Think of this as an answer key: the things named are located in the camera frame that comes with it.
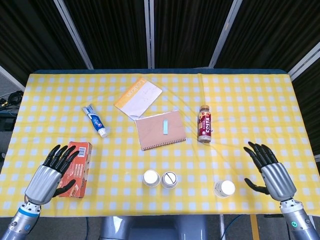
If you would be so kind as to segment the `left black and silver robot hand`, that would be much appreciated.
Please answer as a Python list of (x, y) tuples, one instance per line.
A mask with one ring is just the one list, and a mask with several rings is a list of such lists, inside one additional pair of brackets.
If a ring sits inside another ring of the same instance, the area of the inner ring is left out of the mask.
[(75, 145), (70, 147), (56, 145), (33, 175), (25, 190), (24, 202), (41, 206), (71, 189), (76, 183), (75, 179), (62, 187), (59, 184), (78, 154)]

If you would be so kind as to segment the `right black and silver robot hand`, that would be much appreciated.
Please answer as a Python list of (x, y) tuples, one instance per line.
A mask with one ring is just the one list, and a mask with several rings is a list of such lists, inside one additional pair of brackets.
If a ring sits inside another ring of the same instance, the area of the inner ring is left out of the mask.
[(284, 202), (294, 197), (297, 189), (282, 163), (278, 161), (273, 151), (264, 144), (248, 142), (250, 148), (243, 149), (252, 158), (260, 172), (265, 186), (254, 184), (249, 178), (245, 183), (254, 191), (270, 195), (274, 200)]

